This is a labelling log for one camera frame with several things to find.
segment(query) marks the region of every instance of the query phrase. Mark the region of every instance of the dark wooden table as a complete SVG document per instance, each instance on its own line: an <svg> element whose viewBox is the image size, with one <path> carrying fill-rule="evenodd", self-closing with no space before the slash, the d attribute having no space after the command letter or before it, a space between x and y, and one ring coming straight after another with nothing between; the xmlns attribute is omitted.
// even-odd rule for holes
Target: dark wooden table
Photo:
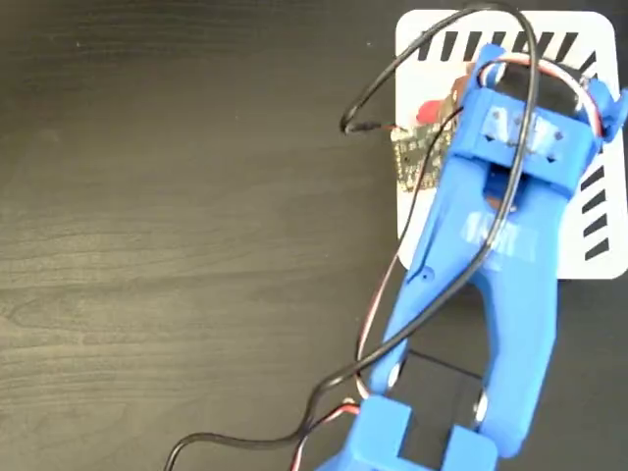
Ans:
<svg viewBox="0 0 628 471"><path fill-rule="evenodd" d="M601 11L626 50L622 2L549 3L519 6ZM0 2L3 470L157 471L191 431L294 426L349 360L395 241L386 137L342 137L340 111L403 12L459 4ZM392 93L369 113L391 116ZM501 469L626 469L627 280L562 287L533 434ZM478 296L418 341L479 370ZM309 443L304 470L347 425ZM178 471L289 454L199 445Z"/></svg>

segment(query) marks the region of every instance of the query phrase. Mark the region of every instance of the black cable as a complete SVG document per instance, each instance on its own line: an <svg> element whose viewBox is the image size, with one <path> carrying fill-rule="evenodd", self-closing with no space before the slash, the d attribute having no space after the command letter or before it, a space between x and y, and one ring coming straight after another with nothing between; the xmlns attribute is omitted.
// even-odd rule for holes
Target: black cable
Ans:
<svg viewBox="0 0 628 471"><path fill-rule="evenodd" d="M193 444L195 442L211 442L215 444L228 445L238 448L261 449L279 447L301 439L310 429L310 426L312 425L314 420L316 405L318 404L318 401L321 399L324 393L326 393L328 390L335 388L337 385L340 385L341 383L350 380L358 371L361 371L373 365L380 358L384 357L387 353L393 350L393 348L395 348L398 344L414 334L415 331L417 331L434 316L434 314L438 311L438 309L443 306L443 304L445 304L446 301L448 301L459 289L466 285L471 276L478 270L478 268L480 268L480 266L484 262L484 259L491 251L491 247L496 242L499 231L501 230L501 227L505 222L508 213L510 212L512 202L514 200L514 196L519 185L519 180L521 178L521 172L523 170L525 143L527 141L528 132L530 129L532 114L537 103L537 94L539 87L539 56L537 51L537 40L532 26L526 20L526 18L518 10L509 5L504 5L500 3L482 3L476 6L465 8L464 10L456 12L446 19L441 20L440 22L431 26L419 38L412 41L412 43L399 56L397 56L391 62L391 64L384 69L381 74L378 75L375 81L373 81L371 85L367 86L364 89L364 91L357 97L356 100L354 100L351 106L342 115L342 118L340 120L341 130L343 132L350 132L350 122L355 117L358 110L362 106L364 106L364 104L373 95L373 93L375 93L375 91L377 91L377 89L382 86L382 84L393 74L394 70L399 66L399 64L401 64L405 59L410 57L414 51L416 51L419 47L421 47L421 45L431 39L437 32L439 32L443 28L450 26L457 20L466 17L467 15L471 15L473 13L481 11L506 12L513 16L518 21L518 23L521 24L526 34L528 49L530 51L530 79L528 83L528 93L525 102L525 109L521 121L521 129L517 141L514 159L512 161L512 168L510 169L510 175L508 178L506 190L504 192L503 199L501 200L501 203L499 205L499 209L497 210L497 214L493 221L493 224L491 225L489 233L487 234L487 238L476 256L469 263L469 265L464 270L462 270L462 272L434 299L434 301L432 301L422 312L417 313L417 316L408 325L401 329L396 335L382 343L375 350L365 355L364 358L362 358L360 361L353 362L338 369L338 371L327 376L323 379L323 381L316 385L316 387L312 390L311 394L308 397L303 417L301 418L301 421L293 432L283 437L278 437L276 439L270 440L245 440L213 433L191 434L187 437L182 438L173 447L164 467L165 471L172 471L175 461L181 450L185 446Z"/></svg>
<svg viewBox="0 0 628 471"><path fill-rule="evenodd" d="M442 366L446 368L447 370L452 370L457 373L461 373L464 376L473 378L474 380L482 381L482 376L478 375L477 373L474 373L470 370L465 370L464 368L461 368L459 366L455 366L453 363L449 363L448 361L441 360L440 358L437 358L436 356L428 355L427 353L423 353L422 351L415 350L414 348L408 348L408 354L414 355L417 358L421 358L422 360L428 361L430 363L434 363L436 365Z"/></svg>
<svg viewBox="0 0 628 471"><path fill-rule="evenodd" d="M403 240L405 239L405 235L407 234L408 229L410 228L410 221L412 220L412 215L414 214L414 207L416 206L416 201L417 201L418 196L419 196L419 191L420 191L419 188L421 187L421 183L423 182L423 178L425 177L425 172L426 172L426 169L428 168L428 162L430 161L430 158L432 157L432 152L434 151L434 147L436 146L437 142L439 141L439 139L443 135L443 132L445 132L445 129L446 129L447 125L449 123L451 123L455 119L455 117L460 114L462 109L463 108L460 107L460 108L457 108L457 109L453 110L451 113L449 113L449 116L447 116L445 118L445 120L441 123L441 125L439 126L439 128L436 131L436 134L434 134L434 137L430 141L430 145L428 146L428 150L425 152L425 159L423 161L423 165L421 166L421 170L419 171L419 175L415 179L414 191L412 191L412 201L410 202L410 209L408 210L408 217L405 220L405 224L403 225L403 230L401 231L401 234L399 236L399 247L401 247L401 245L403 244ZM357 338L357 340L355 342L355 349L354 349L354 354L353 354L353 358L356 361L359 360L359 358L358 358L359 357L359 353L360 353L360 336L358 336L358 338ZM358 371L355 374L355 376L357 376L358 379L361 380L362 383L364 383L364 380L362 380L362 373L360 371Z"/></svg>

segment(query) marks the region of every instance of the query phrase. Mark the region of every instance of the wire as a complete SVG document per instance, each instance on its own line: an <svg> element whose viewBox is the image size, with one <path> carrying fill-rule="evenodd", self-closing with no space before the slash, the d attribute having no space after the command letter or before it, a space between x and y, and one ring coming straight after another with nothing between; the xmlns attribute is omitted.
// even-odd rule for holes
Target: wire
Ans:
<svg viewBox="0 0 628 471"><path fill-rule="evenodd" d="M464 368L460 368L459 366L455 366L448 361L441 360L436 356L428 355L427 353L423 353L422 351L415 350L414 348L408 348L408 354L414 355L417 358L421 358L422 360L429 361L430 363L435 363L440 365L448 370L456 371L458 373L463 374L464 376L468 376L469 378L473 378L474 380L482 381L482 376L474 373L473 371L465 370Z"/></svg>
<svg viewBox="0 0 628 471"><path fill-rule="evenodd" d="M480 81L480 85L487 86L487 78L491 71L491 68L496 63L509 63L509 64L520 64L523 66L530 65L530 57L527 54L521 52L509 52L502 54L494 61L491 61L487 64L483 70L479 73L478 78ZM564 84L566 84L578 97L578 102L582 103L582 106L587 113L587 119L589 120L589 124L593 129L593 132L596 136L602 135L602 118L600 117L600 111L598 110L598 106L596 102L593 100L589 92L576 80L572 77L567 71L562 69L558 64L555 64L552 61L548 61L546 59L539 60L539 70L544 74L560 79Z"/></svg>
<svg viewBox="0 0 628 471"><path fill-rule="evenodd" d="M294 455L292 456L292 463L290 465L289 471L298 471L301 467L301 458L303 457L303 448L305 447L305 443L307 439L310 437L312 432L317 430L321 425L329 424L330 422L338 419L343 414L349 413L353 415L357 415L360 413L360 406L355 402L345 402L335 409L328 412L325 416L319 419L312 427L310 427L309 432L305 437L303 437L296 448L294 449Z"/></svg>
<svg viewBox="0 0 628 471"><path fill-rule="evenodd" d="M519 24L521 24L528 43L530 51L530 78L528 83L528 92L525 101L525 109L523 112L523 118L521 120L521 128L519 132L519 138L517 141L514 158L512 161L512 167L510 169L510 175L508 177L508 183L504 191L503 198L497 210L495 219L488 231L487 237L475 255L469 265L462 270L462 272L417 316L407 324L398 333L392 336L390 339L383 342L378 348L370 351L360 361L352 362L348 365L338 369L333 374L325 377L319 382L312 392L310 393L307 402L305 404L305 410L303 416L297 427L287 435L270 440L248 440L240 439L236 437L229 437L222 434L215 433L195 433L190 434L180 439L172 448L164 471L172 471L177 457L181 453L182 449L186 446L196 442L211 442L214 444L228 445L238 448L248 449L268 449L284 446L296 442L307 435L310 426L314 422L314 414L316 406L318 405L321 397L329 390L336 386L350 380L359 371L370 367L379 359L384 357L393 348L399 345L402 341L410 337L414 332L421 328L426 322L428 322L434 314L440 309L445 302L447 302L459 289L461 289L469 281L471 276L480 268L484 262L486 256L491 251L494 243L497 240L497 236L505 222L505 219L510 212L510 207L519 185L521 173L523 170L523 160L525 155L525 143L527 141L528 133L530 130L532 113L537 104L537 95L539 88L539 55L537 52L537 39L530 23L526 18L516 10L514 7L504 5L500 3L482 3L472 7L465 8L459 12L455 12L444 20L439 21L435 25L428 28L420 37L412 41L410 45L399 54L392 62L376 77L376 79L369 84L351 103L345 113L340 119L340 129L347 133L350 132L349 126L351 121L357 114L357 112L364 106L369 98L382 86L382 84L394 73L395 69L408 57L410 57L414 51L416 51L421 45L429 41L434 35L444 29L447 26L452 25L457 20L471 15L473 13L481 11L502 11L506 12L514 17Z"/></svg>
<svg viewBox="0 0 628 471"><path fill-rule="evenodd" d="M436 131L436 134L434 134L434 137L430 141L430 145L428 146L428 149L425 153L424 164L421 166L421 170L418 172L417 177L415 179L414 190L412 191L412 200L410 202L410 209L408 210L408 216L405 219L403 229L401 230L401 234L399 235L399 242L396 247L396 252L394 253L394 256L392 257L391 263L389 264L388 269L384 273L384 276L382 277L382 280L380 281L378 288L373 293L373 297L371 298L371 302L369 303L368 311L366 313L366 316L364 317L364 321L362 322L362 327L360 328L360 334L358 335L357 343L355 345L355 360L356 361L359 361L362 359L362 353L364 352L364 345L366 344L366 340L369 337L369 332L371 331L371 328L373 327L373 321L375 320L375 316L377 314L378 308L380 307L380 301L382 300L382 296L384 295L386 286L388 285L389 280L391 278L391 274L393 273L394 264L399 257L401 246L403 245L403 242L405 241L405 236L408 232L408 229L410 228L410 222L414 214L414 207L416 206L417 197L419 195L419 187L421 186L421 182L423 181L423 178L425 177L425 171L428 167L428 162L430 160L432 152L434 151L434 147L436 146L436 143L439 141L439 139L443 135L443 132L445 132L445 130L447 129L447 126L455 119L456 116L460 114L461 111L462 111L462 108L460 107L454 110L452 113L450 113L449 116L447 116L445 120L441 123L438 130ZM359 371L355 374L355 385L357 387L358 393L360 394L360 397L362 397L363 399L366 399L369 395L371 395Z"/></svg>

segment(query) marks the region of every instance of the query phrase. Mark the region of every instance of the printed marking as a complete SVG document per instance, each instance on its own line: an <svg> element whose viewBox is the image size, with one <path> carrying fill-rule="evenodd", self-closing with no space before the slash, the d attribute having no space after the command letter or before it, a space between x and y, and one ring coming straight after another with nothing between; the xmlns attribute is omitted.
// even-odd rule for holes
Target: printed marking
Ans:
<svg viewBox="0 0 628 471"><path fill-rule="evenodd" d="M443 50L441 51L441 61L446 62L449 60L457 37L458 31L447 31L445 33L445 42L443 43Z"/></svg>
<svg viewBox="0 0 628 471"><path fill-rule="evenodd" d="M606 201L606 191L602 190L585 203L585 205L582 207L582 214L585 214L586 212L591 211L593 208L595 208L599 204L604 203L605 201Z"/></svg>
<svg viewBox="0 0 628 471"><path fill-rule="evenodd" d="M597 257L598 255L608 252L610 250L610 246L608 244L608 238L605 238L602 242L597 244L590 250L587 250L585 253L585 260L591 260L592 258Z"/></svg>
<svg viewBox="0 0 628 471"><path fill-rule="evenodd" d="M553 32L542 32L541 37L539 38L539 43L537 44L537 49L539 50L539 57L543 57L546 53L546 49L550 45L550 41L553 38Z"/></svg>
<svg viewBox="0 0 628 471"><path fill-rule="evenodd" d="M605 228L606 226L608 226L608 219L606 218L605 214L602 214L597 219L595 219L593 223L587 226L585 230L582 231L582 234L584 237L590 236L595 231L599 231L600 229Z"/></svg>
<svg viewBox="0 0 628 471"><path fill-rule="evenodd" d="M565 37L562 39L562 44L560 44L558 52L556 53L556 62L562 62L565 60L566 55L569 53L569 49L571 49L573 43L576 42L577 37L577 32L568 32L565 34Z"/></svg>
<svg viewBox="0 0 628 471"><path fill-rule="evenodd" d="M593 183L597 182L604 178L604 165L600 166L597 170L595 170L592 174L585 178L585 180L580 183L580 191L584 191Z"/></svg>
<svg viewBox="0 0 628 471"><path fill-rule="evenodd" d="M506 37L506 31L495 31L493 33L492 44L496 44L497 46L501 46L503 43L503 39Z"/></svg>
<svg viewBox="0 0 628 471"><path fill-rule="evenodd" d="M587 58L587 60L582 64L582 66L580 66L578 68L578 71L581 74L586 75L587 74L587 70L589 70L589 68L594 65L594 63L597 61L597 59L598 59L598 57L596 56L596 51L593 51L591 53L591 55Z"/></svg>
<svg viewBox="0 0 628 471"><path fill-rule="evenodd" d="M463 58L464 62L469 62L473 60L476 49L478 48L478 44L480 43L481 37L482 37L481 31L469 32L469 39L467 40L467 47L464 50L464 58Z"/></svg>
<svg viewBox="0 0 628 471"><path fill-rule="evenodd" d="M512 45L512 52L523 52L523 46L526 45L526 33L523 31L517 32L517 38Z"/></svg>

